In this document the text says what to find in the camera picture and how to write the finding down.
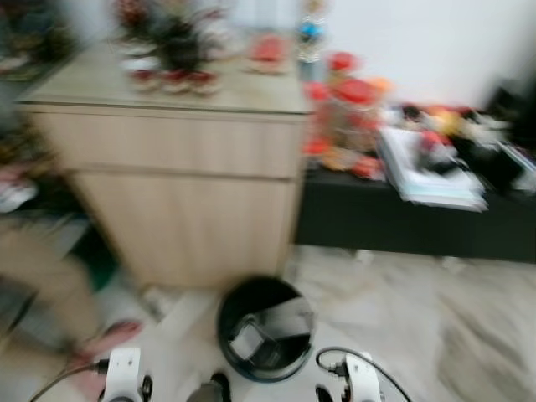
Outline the red-lidded snack jars stack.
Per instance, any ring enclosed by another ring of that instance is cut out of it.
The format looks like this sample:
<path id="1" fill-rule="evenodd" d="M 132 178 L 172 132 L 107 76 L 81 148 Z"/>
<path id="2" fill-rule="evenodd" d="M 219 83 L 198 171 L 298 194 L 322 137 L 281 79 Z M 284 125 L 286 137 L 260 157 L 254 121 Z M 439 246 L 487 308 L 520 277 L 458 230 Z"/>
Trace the red-lidded snack jars stack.
<path id="1" fill-rule="evenodd" d="M 359 57 L 334 51 L 325 76 L 305 84 L 313 107 L 303 154 L 307 171 L 349 173 L 370 181 L 385 180 L 379 156 L 382 85 L 356 76 Z"/>

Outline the blue white standing figurine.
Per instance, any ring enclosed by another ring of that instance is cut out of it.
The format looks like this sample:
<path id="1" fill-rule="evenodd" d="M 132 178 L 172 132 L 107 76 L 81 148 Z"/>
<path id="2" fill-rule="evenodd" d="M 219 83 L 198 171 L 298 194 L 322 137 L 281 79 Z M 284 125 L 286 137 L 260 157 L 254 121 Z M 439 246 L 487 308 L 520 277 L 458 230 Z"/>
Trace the blue white standing figurine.
<path id="1" fill-rule="evenodd" d="M 326 38 L 327 0 L 303 0 L 302 19 L 297 26 L 298 72 L 303 81 L 317 80 Z"/>

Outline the grey black robot leg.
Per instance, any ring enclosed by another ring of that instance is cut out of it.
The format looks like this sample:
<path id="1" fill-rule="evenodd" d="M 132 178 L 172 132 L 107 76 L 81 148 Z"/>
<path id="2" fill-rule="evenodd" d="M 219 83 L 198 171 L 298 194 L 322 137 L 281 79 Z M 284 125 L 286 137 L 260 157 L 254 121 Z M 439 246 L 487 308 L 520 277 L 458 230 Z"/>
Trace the grey black robot leg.
<path id="1" fill-rule="evenodd" d="M 231 402 L 229 378 L 222 372 L 214 373 L 188 395 L 184 402 Z"/>

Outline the colourful toy clutter pile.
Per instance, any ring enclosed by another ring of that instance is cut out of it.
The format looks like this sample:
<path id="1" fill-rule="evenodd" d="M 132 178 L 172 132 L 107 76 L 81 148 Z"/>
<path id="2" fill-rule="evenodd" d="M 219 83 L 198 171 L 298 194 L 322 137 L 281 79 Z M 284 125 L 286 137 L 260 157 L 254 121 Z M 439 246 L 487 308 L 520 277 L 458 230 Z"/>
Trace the colourful toy clutter pile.
<path id="1" fill-rule="evenodd" d="M 513 89 L 500 85 L 482 110 L 470 107 L 399 107 L 397 127 L 435 131 L 451 157 L 501 192 L 536 194 L 536 80 Z"/>

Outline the white paper pack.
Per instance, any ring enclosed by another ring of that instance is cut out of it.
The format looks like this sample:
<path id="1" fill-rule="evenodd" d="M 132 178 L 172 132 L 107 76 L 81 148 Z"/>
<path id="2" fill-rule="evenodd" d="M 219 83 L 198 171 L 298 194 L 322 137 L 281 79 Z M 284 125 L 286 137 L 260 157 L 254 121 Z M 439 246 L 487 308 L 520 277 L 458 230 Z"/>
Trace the white paper pack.
<path id="1" fill-rule="evenodd" d="M 229 345 L 238 359 L 253 360 L 267 340 L 263 326 L 257 321 L 244 321 L 231 333 Z"/>

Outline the person leg in beige trousers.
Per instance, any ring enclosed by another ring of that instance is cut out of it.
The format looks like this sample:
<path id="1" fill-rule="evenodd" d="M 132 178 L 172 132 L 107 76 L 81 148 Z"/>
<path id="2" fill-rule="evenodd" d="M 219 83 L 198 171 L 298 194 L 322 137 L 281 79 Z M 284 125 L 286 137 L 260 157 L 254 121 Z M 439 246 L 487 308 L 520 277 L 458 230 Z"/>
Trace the person leg in beige trousers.
<path id="1" fill-rule="evenodd" d="M 144 329 L 136 319 L 105 322 L 89 271 L 80 261 L 60 254 L 41 234 L 1 220 L 0 278 L 29 288 L 49 311 L 64 334 L 65 371 L 107 358 Z"/>

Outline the white stack of books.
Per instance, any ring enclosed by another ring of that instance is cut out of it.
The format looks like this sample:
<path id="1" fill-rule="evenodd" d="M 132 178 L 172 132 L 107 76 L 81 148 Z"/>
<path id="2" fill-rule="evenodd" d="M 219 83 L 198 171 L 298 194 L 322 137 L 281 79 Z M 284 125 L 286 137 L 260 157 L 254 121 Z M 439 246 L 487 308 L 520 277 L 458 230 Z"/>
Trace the white stack of books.
<path id="1" fill-rule="evenodd" d="M 405 202 L 472 212 L 487 210 L 482 181 L 465 168 L 433 173 L 417 168 L 417 131 L 380 130 L 379 156 L 385 176 Z"/>

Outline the light wooden sideboard cabinet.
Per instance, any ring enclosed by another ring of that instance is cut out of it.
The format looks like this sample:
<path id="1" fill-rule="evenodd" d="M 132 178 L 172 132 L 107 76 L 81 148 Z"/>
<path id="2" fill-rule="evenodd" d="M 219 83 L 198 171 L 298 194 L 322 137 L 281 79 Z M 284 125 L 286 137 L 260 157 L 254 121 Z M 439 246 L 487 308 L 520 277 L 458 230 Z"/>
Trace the light wooden sideboard cabinet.
<path id="1" fill-rule="evenodd" d="M 214 95 L 138 92 L 99 42 L 20 97 L 138 285 L 225 290 L 291 251 L 311 112 L 295 60 L 212 68 Z"/>

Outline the small red ornament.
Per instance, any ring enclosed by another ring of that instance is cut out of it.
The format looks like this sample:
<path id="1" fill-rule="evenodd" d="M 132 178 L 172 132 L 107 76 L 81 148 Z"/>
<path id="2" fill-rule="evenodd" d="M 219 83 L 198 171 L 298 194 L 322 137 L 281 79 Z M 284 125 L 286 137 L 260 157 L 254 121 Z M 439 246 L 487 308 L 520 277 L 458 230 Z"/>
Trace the small red ornament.
<path id="1" fill-rule="evenodd" d="M 245 72 L 260 75 L 283 75 L 288 71 L 287 39 L 276 33 L 264 33 L 252 42 Z"/>

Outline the dark potted plant red ornaments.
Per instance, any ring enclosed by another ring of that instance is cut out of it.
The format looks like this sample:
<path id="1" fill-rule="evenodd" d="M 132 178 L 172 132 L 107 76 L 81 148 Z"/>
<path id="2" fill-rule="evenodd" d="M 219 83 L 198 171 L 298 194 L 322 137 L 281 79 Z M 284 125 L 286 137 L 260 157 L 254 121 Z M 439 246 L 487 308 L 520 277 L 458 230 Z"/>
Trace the dark potted plant red ornaments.
<path id="1" fill-rule="evenodd" d="M 111 0 L 120 65 L 134 91 L 211 96 L 221 90 L 187 8 L 187 0 Z"/>

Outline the black round rubbish bin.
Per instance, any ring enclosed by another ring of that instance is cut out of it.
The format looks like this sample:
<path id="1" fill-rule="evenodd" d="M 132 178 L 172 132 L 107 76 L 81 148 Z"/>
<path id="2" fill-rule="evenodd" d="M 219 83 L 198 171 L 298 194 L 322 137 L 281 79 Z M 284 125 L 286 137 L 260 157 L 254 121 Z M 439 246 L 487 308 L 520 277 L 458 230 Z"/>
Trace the black round rubbish bin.
<path id="1" fill-rule="evenodd" d="M 238 359 L 229 340 L 238 324 L 257 321 L 267 340 L 253 360 Z M 291 378 L 311 357 L 317 315 L 295 287 L 270 276 L 253 276 L 226 292 L 219 307 L 215 337 L 230 365 L 252 382 L 271 384 Z"/>

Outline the black low tv cabinet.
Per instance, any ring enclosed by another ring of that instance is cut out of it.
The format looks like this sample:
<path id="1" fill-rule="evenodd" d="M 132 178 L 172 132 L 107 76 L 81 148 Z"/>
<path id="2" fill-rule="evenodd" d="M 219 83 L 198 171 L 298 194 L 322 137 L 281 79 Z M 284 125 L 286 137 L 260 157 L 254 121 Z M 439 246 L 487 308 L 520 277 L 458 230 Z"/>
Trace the black low tv cabinet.
<path id="1" fill-rule="evenodd" d="M 487 193 L 487 210 L 413 204 L 389 183 L 310 171 L 301 191 L 295 244 L 422 255 L 536 261 L 531 198 Z"/>

